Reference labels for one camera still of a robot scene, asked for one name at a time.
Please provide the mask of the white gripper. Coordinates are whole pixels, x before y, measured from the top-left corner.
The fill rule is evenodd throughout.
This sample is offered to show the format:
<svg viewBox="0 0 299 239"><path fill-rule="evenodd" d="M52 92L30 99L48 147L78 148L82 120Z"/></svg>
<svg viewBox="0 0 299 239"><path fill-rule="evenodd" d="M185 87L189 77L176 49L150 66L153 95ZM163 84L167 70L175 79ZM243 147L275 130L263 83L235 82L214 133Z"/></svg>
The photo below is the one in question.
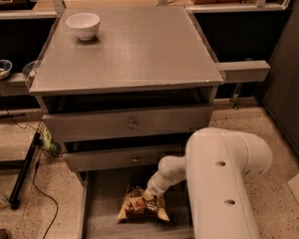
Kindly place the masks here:
<svg viewBox="0 0 299 239"><path fill-rule="evenodd" d="M156 172L148 182L147 189L143 194L146 201L153 200L153 196L162 195L170 187L171 179L163 176L160 172Z"/></svg>

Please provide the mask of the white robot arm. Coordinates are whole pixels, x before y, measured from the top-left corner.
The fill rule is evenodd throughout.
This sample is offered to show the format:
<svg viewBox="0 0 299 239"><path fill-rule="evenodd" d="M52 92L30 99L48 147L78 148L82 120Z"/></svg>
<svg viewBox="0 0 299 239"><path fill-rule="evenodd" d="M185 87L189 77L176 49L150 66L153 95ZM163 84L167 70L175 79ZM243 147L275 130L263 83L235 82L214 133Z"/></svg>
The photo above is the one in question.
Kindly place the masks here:
<svg viewBox="0 0 299 239"><path fill-rule="evenodd" d="M195 239L260 239L243 176L262 174L271 163L262 137L206 127L191 135L185 155L160 160L144 199L185 181Z"/></svg>

